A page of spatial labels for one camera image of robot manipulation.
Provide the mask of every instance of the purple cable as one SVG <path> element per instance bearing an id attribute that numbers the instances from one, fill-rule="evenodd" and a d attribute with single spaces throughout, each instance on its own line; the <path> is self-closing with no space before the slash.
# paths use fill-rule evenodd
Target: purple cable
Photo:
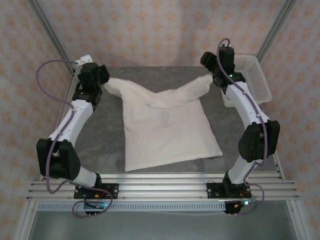
<path id="1" fill-rule="evenodd" d="M 63 125 L 63 127 L 60 129 L 59 133 L 56 135 L 56 137 L 54 138 L 52 144 L 51 144 L 51 147 L 49 149 L 49 153 L 48 153 L 48 156 L 47 156 L 47 159 L 46 159 L 46 164 L 45 164 L 45 183 L 46 183 L 46 188 L 48 190 L 48 192 L 50 194 L 55 194 L 57 191 L 59 191 L 59 189 L 67 182 L 69 182 L 69 180 L 64 180 L 62 183 L 59 184 L 59 186 L 55 189 L 55 190 L 52 190 L 51 187 L 50 187 L 50 176 L 49 176 L 49 168 L 50 168 L 50 160 L 51 160 L 51 155 L 54 151 L 54 148 L 55 148 L 55 145 L 59 139 L 60 136 L 63 135 L 63 132 L 64 130 L 68 127 L 69 123 L 71 122 L 71 120 L 73 119 L 74 115 L 75 115 L 75 108 L 74 106 L 63 100 L 63 99 L 60 99 L 60 98 L 57 98 L 55 96 L 52 96 L 51 94 L 49 94 L 40 84 L 40 81 L 39 81 L 39 72 L 40 70 L 47 64 L 49 63 L 70 63 L 70 64 L 78 64 L 77 62 L 75 61 L 68 61 L 68 60 L 61 60 L 61 59 L 54 59 L 54 60 L 49 60 L 49 61 L 45 61 L 44 63 L 42 63 L 38 69 L 36 70 L 36 73 L 35 73 L 35 80 L 36 80 L 36 83 L 38 85 L 38 87 L 40 88 L 40 90 L 45 94 L 47 95 L 49 98 L 53 99 L 53 100 L 56 100 L 58 102 L 61 102 L 63 104 L 67 104 L 70 106 L 70 108 L 72 109 L 71 111 L 71 115 L 69 117 L 69 119 L 66 121 L 66 123 Z M 80 188 L 85 188 L 85 189 L 89 189 L 89 190 L 94 190 L 94 191 L 101 191 L 101 192 L 104 192 L 106 194 L 108 194 L 110 196 L 110 203 L 109 205 L 104 209 L 102 210 L 101 212 L 95 214 L 96 216 L 97 215 L 100 215 L 100 214 L 103 214 L 104 212 L 107 211 L 107 209 L 110 208 L 112 202 L 113 202 L 113 197 L 112 195 L 110 194 L 110 192 L 108 192 L 107 190 L 104 190 L 104 189 L 99 189 L 99 188 L 95 188 L 95 187 L 88 187 L 88 186 L 82 186 L 82 185 L 79 185 L 79 184 L 76 184 L 76 183 L 73 183 L 73 182 L 69 182 L 70 184 L 73 184 L 77 187 L 80 187 Z M 91 215 L 84 215 L 84 216 L 80 216 L 78 214 L 76 214 L 75 212 L 75 206 L 78 204 L 78 203 L 91 203 L 91 204 L 98 204 L 100 203 L 99 201 L 89 201 L 89 200 L 80 200 L 80 201 L 77 201 L 73 207 L 72 207 L 72 214 L 77 217 L 77 218 L 80 218 L 80 219 L 84 219 L 84 218 L 89 218 Z"/>
<path id="2" fill-rule="evenodd" d="M 221 44 L 224 42 L 224 41 L 228 41 L 228 45 L 230 45 L 230 39 L 229 38 L 223 38 L 219 44 L 218 44 L 218 47 L 217 47 L 217 50 L 216 50 L 216 59 L 217 59 L 217 63 L 219 65 L 219 68 L 220 70 L 222 71 L 222 73 L 225 75 L 225 77 L 233 84 L 235 85 L 241 92 L 243 95 L 246 96 L 246 98 L 249 100 L 249 102 L 251 103 L 254 111 L 255 111 L 255 114 L 256 116 L 259 118 L 260 122 L 261 122 L 261 125 L 262 125 L 262 129 L 263 129 L 263 136 L 264 136 L 264 152 L 263 152 L 263 160 L 262 160 L 262 163 L 258 163 L 258 162 L 254 162 L 254 164 L 252 165 L 252 167 L 249 169 L 249 171 L 246 173 L 246 175 L 244 176 L 243 178 L 243 183 L 244 185 L 246 186 L 256 186 L 258 188 L 261 189 L 261 192 L 262 192 L 262 198 L 261 198 L 261 202 L 260 204 L 255 207 L 254 209 L 252 209 L 251 211 L 248 211 L 248 212 L 244 212 L 244 213 L 238 213 L 239 215 L 247 215 L 247 214 L 250 214 L 250 213 L 253 213 L 255 212 L 260 206 L 261 204 L 263 203 L 263 201 L 265 200 L 265 191 L 263 190 L 263 188 L 256 184 L 256 183 L 247 183 L 247 178 L 248 176 L 252 173 L 252 171 L 255 169 L 256 166 L 264 166 L 266 164 L 266 159 L 267 159 L 267 154 L 268 154 L 268 136 L 267 136 L 267 128 L 266 128 L 266 125 L 259 113 L 259 110 L 258 108 L 256 107 L 256 104 L 255 104 L 255 101 L 246 93 L 246 91 L 240 87 L 227 73 L 226 71 L 223 69 L 222 67 L 222 64 L 221 64 L 221 61 L 220 61 L 220 55 L 219 55 L 219 51 L 220 51 L 220 47 L 221 47 Z"/>

